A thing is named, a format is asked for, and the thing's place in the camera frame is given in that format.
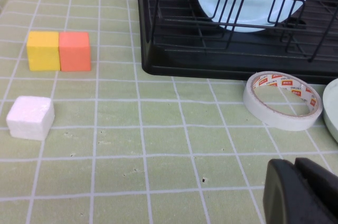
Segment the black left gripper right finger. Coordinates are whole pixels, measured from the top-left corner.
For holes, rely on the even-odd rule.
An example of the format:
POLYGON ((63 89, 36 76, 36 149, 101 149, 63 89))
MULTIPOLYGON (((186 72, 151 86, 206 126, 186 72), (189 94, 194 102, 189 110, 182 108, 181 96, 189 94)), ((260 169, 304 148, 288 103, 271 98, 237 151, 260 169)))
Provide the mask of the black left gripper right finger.
POLYGON ((295 167, 312 190, 318 206, 332 223, 337 223, 337 175, 305 157, 296 158, 295 167))

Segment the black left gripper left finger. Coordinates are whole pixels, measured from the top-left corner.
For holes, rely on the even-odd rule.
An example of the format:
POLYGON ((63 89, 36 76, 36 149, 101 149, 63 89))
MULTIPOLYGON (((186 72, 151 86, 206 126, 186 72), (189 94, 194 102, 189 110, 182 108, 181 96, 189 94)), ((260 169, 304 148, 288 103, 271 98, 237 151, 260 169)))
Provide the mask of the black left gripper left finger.
POLYGON ((302 175, 286 160, 268 162, 263 196, 267 223, 317 223, 318 205, 302 175))

